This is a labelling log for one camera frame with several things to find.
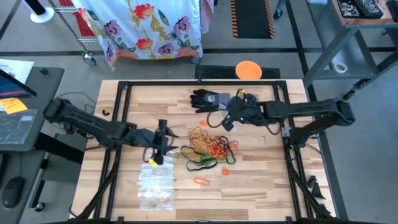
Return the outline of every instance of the yellow sticky note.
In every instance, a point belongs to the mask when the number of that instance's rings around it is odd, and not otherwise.
[[[4,107],[4,110],[6,110],[7,114],[27,110],[25,104],[18,98],[0,99],[0,105]]]
[[[153,159],[149,159],[149,163],[153,166],[153,167],[157,167],[157,163],[153,160]]]

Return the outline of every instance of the monitor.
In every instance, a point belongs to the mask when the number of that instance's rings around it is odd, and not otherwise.
[[[36,92],[0,69],[0,99],[36,96]]]

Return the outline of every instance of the computer mouse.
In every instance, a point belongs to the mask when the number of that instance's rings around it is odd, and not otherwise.
[[[6,208],[14,208],[21,199],[22,190],[24,189],[25,179],[22,177],[14,177],[8,181],[2,191],[2,204]]]

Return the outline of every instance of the caster wheel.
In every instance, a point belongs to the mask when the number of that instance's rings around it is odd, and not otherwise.
[[[97,61],[93,58],[92,54],[84,54],[83,61],[90,66],[94,66],[97,64]]]
[[[201,62],[202,57],[192,57],[191,58],[191,63],[195,65],[199,65]]]
[[[45,208],[45,203],[37,202],[37,205],[35,207],[35,212],[41,212],[44,208]]]
[[[279,19],[283,14],[284,12],[282,10],[276,10],[274,13],[274,19]]]
[[[343,96],[343,100],[349,100],[351,97],[355,95],[355,91],[349,91],[347,94]]]

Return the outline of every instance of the floor mat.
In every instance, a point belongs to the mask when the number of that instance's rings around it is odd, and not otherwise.
[[[280,78],[278,68],[261,68],[261,79]],[[201,79],[234,79],[235,66],[216,66],[216,65],[197,65],[195,69],[195,78]]]
[[[231,0],[233,36],[242,39],[274,39],[269,0]]]

